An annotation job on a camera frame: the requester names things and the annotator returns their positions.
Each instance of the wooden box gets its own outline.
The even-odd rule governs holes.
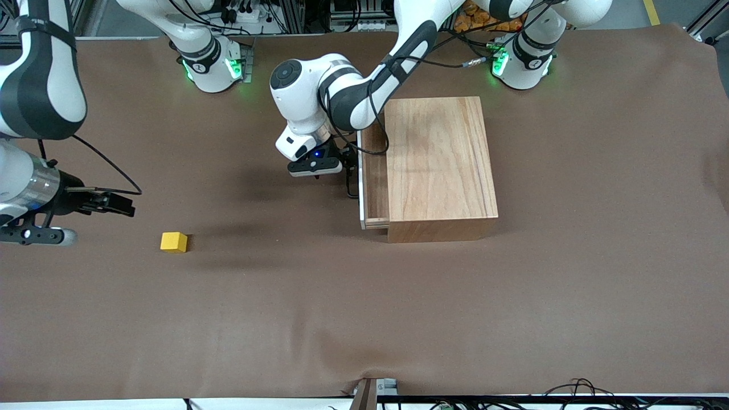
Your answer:
[[[499,216],[478,97],[391,100],[386,155],[359,154],[363,229],[388,229],[391,243],[473,241]],[[359,146],[384,148],[379,124]]]

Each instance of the brown table cover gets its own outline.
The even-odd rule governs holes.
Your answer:
[[[343,175],[295,179],[268,75],[393,34],[261,39],[253,83],[198,91],[166,39],[80,42],[79,135],[144,189],[133,219],[59,217],[71,248],[0,246],[0,400],[729,390],[729,104],[711,47],[678,26],[569,32],[518,92],[485,66],[422,66],[400,98],[480,96],[498,228],[387,244]],[[432,60],[461,62],[458,42]],[[24,147],[33,149],[32,144]],[[90,185],[91,151],[48,143]],[[162,232],[194,236],[185,255]]]

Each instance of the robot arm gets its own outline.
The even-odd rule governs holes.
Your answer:
[[[271,75],[270,89],[288,126],[276,142],[278,150],[290,160],[299,160],[332,135],[330,117],[343,131],[372,124],[417,67],[417,61],[406,58],[423,58],[433,48],[443,21],[463,2],[396,0],[397,42],[367,77],[339,54],[279,64]]]
[[[134,215],[132,201],[96,192],[11,139],[66,139],[86,118],[68,0],[19,0],[21,57],[0,66],[0,242],[73,244],[76,234],[50,227],[54,215]],[[44,220],[36,224],[36,216]]]
[[[333,127],[352,132],[371,125],[392,94],[417,67],[418,62],[408,60],[407,57],[423,58],[427,55],[443,21],[463,2],[464,0],[395,0],[394,11],[399,32],[397,43],[367,77],[363,77],[346,57],[339,54],[329,54],[311,61],[288,60],[276,67],[270,78],[270,89],[278,110],[288,122],[276,141],[276,147],[291,161],[306,162],[301,167],[295,167],[304,170],[300,172],[301,175],[319,175],[341,170],[341,167],[332,167],[329,170],[315,171],[314,165],[319,163],[309,162],[307,154],[327,143],[335,132]],[[500,20],[512,20],[522,15],[532,2],[533,0],[475,0],[479,7]],[[537,10],[535,15],[539,15],[540,11],[553,2],[545,2],[542,5],[544,8]],[[573,20],[576,26],[588,26],[607,13],[610,3],[612,0],[565,0],[558,10]],[[541,31],[536,37],[541,38],[542,42],[548,41],[547,45],[551,46],[549,48],[537,42],[532,43],[535,53],[543,59],[551,56],[553,46],[565,27],[562,17],[551,9],[547,11],[557,17],[552,24],[548,27],[534,25],[532,28],[532,31]],[[472,61],[473,64],[482,62],[483,59]],[[312,164],[309,171],[305,171],[307,163]]]
[[[214,0],[117,0],[117,3],[167,34],[182,56],[187,76],[202,91],[218,93],[242,80],[239,43],[214,36],[210,28],[195,25],[185,17],[210,10]]]
[[[0,138],[65,139],[86,118],[67,1],[20,0],[23,54],[0,66]]]

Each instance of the yellow cube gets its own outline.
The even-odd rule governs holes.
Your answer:
[[[182,232],[165,232],[162,234],[160,249],[167,253],[187,252],[187,235]]]

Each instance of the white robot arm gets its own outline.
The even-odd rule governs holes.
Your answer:
[[[592,26],[611,4],[612,0],[567,0],[539,5],[529,13],[519,34],[503,39],[505,47],[495,55],[492,73],[516,90],[534,87],[547,74],[567,23],[578,28]]]
[[[11,139],[66,139],[86,118],[68,0],[19,0],[23,52],[0,66],[0,241],[68,245],[75,233],[52,228],[53,215],[134,215],[132,201],[95,192],[83,182],[16,147]],[[44,215],[41,225],[36,216]]]
[[[228,89],[243,78],[241,46],[185,17],[210,10],[214,0],[117,0],[157,26],[175,45],[190,79],[206,93]]]
[[[541,1],[541,7],[549,7],[558,0]],[[512,20],[522,15],[532,5],[533,0],[476,0],[481,8],[495,18]],[[589,25],[599,20],[609,9],[612,0],[565,0],[560,11],[570,19],[578,20],[578,25]],[[278,150],[292,162],[289,172],[295,176],[321,175],[339,172],[342,167],[337,161],[325,163],[319,160],[323,153],[320,149],[328,145],[334,127],[342,131],[354,132],[371,125],[376,115],[402,83],[418,65],[418,59],[425,57],[433,48],[437,32],[443,21],[456,11],[464,0],[395,0],[394,11],[398,23],[397,42],[380,65],[367,77],[363,77],[346,57],[329,54],[316,60],[288,60],[281,63],[271,74],[270,90],[281,114],[288,124],[276,141]],[[544,16],[544,9],[534,15]],[[556,23],[544,26],[532,25],[538,41],[529,51],[537,58],[551,58],[551,52],[559,36],[564,32],[564,19],[551,9],[558,19]],[[527,30],[520,36],[527,35]],[[511,41],[518,45],[521,41]],[[549,41],[546,47],[540,42]],[[523,59],[531,61],[522,53]],[[467,65],[485,62],[485,58],[470,61]],[[500,69],[502,79],[508,85],[510,72],[506,70],[506,58],[502,59],[504,69]],[[516,69],[518,64],[509,64]]]

